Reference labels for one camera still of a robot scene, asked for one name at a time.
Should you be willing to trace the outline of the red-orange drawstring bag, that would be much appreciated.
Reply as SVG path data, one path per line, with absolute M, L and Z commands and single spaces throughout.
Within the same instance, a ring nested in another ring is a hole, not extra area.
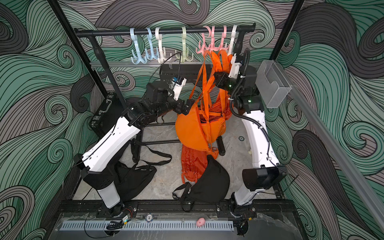
M 206 65 L 203 64 L 198 73 L 198 80 L 202 80 L 203 83 L 203 92 L 199 96 L 200 107 L 199 114 L 203 122 L 213 121 L 221 117 L 226 119 L 231 117 L 231 112 L 229 110 L 229 100 L 228 100 L 228 91 L 219 90 L 216 101 L 213 103 L 210 93 L 216 87 L 214 83 L 214 73 L 223 72 L 221 57 L 218 53 L 207 51 L 207 57 L 210 57 L 213 68 L 209 76 L 207 76 Z
M 181 156 L 181 178 L 183 184 L 186 183 L 186 180 L 195 183 L 198 181 L 207 168 L 208 155 L 211 155 L 214 159 L 216 159 L 219 155 L 219 150 L 213 147 L 212 151 L 206 152 L 191 149 L 183 145 Z

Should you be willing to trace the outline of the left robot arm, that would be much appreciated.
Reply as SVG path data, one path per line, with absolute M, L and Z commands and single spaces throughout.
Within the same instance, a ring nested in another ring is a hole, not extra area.
M 119 217 L 124 211 L 124 202 L 129 197 L 127 184 L 119 180 L 117 162 L 125 149 L 146 126 L 170 111 L 187 115 L 193 99 L 180 99 L 186 78 L 174 78 L 170 82 L 148 83 L 142 98 L 128 104 L 111 129 L 84 154 L 77 154 L 74 162 L 81 170 L 85 183 L 94 188 L 102 198 L 112 217 Z

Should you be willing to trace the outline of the large orange backpack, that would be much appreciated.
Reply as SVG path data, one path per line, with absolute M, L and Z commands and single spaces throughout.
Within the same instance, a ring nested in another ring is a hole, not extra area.
M 199 98 L 192 106 L 188 115 L 178 115 L 175 128 L 181 143 L 191 149 L 212 151 L 212 144 L 226 131 L 226 119 L 203 122 L 199 114 Z

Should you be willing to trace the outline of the orange sling bag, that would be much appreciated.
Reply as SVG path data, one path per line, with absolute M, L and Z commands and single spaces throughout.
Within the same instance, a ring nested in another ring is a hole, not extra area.
M 232 60 L 233 55 L 228 55 L 228 53 L 225 50 L 220 50 L 219 55 L 221 57 L 223 72 L 229 74 L 231 67 L 232 67 L 231 60 Z

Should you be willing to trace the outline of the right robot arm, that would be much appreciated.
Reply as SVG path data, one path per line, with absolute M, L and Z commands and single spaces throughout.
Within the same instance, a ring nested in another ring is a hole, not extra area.
M 257 70 L 249 65 L 250 56 L 250 49 L 246 49 L 243 56 L 232 57 L 230 73 L 214 73 L 215 85 L 228 92 L 232 115 L 245 126 L 252 151 L 253 167 L 242 171 L 243 184 L 230 198 L 232 213 L 251 205 L 256 195 L 278 184 L 288 173 L 279 163 L 268 135 L 265 108 L 256 87 Z

